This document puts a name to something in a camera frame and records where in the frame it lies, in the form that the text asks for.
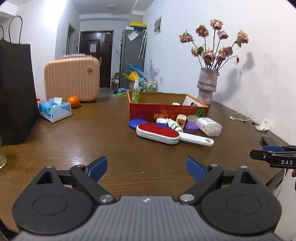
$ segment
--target pink vase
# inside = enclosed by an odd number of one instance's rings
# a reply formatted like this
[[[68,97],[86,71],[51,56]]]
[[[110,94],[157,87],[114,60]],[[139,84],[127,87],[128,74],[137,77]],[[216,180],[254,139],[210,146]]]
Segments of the pink vase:
[[[213,92],[216,92],[218,71],[201,68],[200,77],[197,82],[198,99],[210,105],[212,103]]]

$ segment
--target refrigerator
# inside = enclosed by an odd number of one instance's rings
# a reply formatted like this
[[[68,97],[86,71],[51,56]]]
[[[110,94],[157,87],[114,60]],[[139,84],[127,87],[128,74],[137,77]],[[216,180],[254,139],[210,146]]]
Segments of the refrigerator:
[[[119,87],[129,89],[129,80],[126,79],[122,73],[129,69],[128,64],[134,64],[142,67],[144,69],[144,60],[145,60],[145,52],[142,59],[142,52],[139,58],[140,49],[142,45],[142,40],[144,33],[143,31],[138,31],[139,36],[131,41],[128,38],[133,31],[132,30],[124,30],[122,37],[122,45],[121,45],[121,54],[120,54],[120,75],[119,75]]]

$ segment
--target red cardboard box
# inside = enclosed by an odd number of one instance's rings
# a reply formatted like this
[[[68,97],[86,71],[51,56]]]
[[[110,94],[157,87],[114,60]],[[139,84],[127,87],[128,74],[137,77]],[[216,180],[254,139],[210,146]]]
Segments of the red cardboard box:
[[[173,93],[139,93],[139,103],[131,102],[132,91],[128,91],[128,110],[129,118],[144,119],[148,122],[155,122],[157,118],[171,118],[175,120],[178,114],[186,116],[202,113],[200,117],[206,117],[209,107],[186,94],[173,94]],[[181,105],[172,105],[173,102],[180,103]]]

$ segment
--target ceiling light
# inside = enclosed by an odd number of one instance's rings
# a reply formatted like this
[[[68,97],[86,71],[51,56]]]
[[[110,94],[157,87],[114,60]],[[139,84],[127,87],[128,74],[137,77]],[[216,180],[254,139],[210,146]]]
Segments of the ceiling light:
[[[107,5],[107,8],[108,9],[115,9],[116,8],[116,5],[115,4],[108,4]]]

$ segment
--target bag handle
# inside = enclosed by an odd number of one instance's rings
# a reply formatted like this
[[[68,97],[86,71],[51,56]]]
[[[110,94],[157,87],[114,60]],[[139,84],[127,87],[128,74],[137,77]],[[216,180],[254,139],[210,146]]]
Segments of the bag handle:
[[[9,34],[9,41],[11,42],[11,38],[10,38],[10,26],[11,26],[11,23],[12,23],[12,21],[15,19],[15,18],[20,18],[21,19],[21,21],[22,21],[22,17],[21,16],[14,16],[12,19],[11,19],[11,21],[10,21],[10,23],[9,23],[9,28],[8,28],[8,34]],[[22,25],[21,25],[21,27],[20,27],[20,36],[22,35]]]
[[[2,28],[2,31],[3,31],[3,38],[4,38],[4,28],[0,25],[0,27]]]

